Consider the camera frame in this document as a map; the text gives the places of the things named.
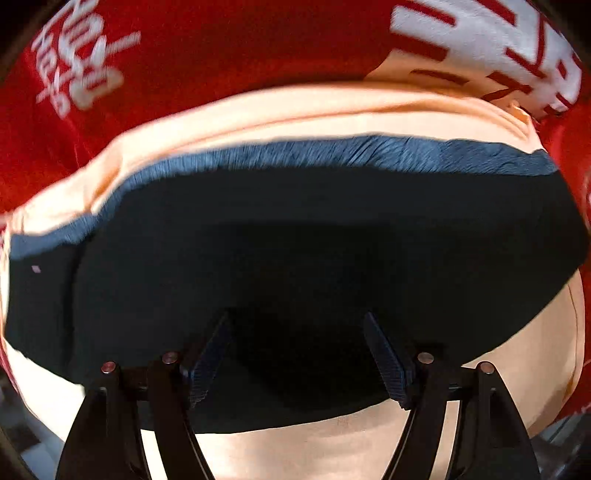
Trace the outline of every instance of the dark blue fabric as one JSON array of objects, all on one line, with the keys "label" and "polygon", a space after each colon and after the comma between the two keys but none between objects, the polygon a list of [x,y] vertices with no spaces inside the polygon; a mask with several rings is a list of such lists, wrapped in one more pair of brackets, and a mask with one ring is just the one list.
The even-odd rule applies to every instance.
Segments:
[{"label": "dark blue fabric", "polygon": [[46,235],[14,235],[12,260],[37,255],[62,244],[78,244],[108,221],[123,196],[158,179],[202,171],[274,167],[374,167],[408,173],[471,173],[517,176],[549,175],[556,171],[544,150],[524,153],[505,144],[473,140],[439,141],[416,137],[372,135],[338,140],[282,141],[241,145],[168,158],[127,178],[100,212],[83,215]]}]

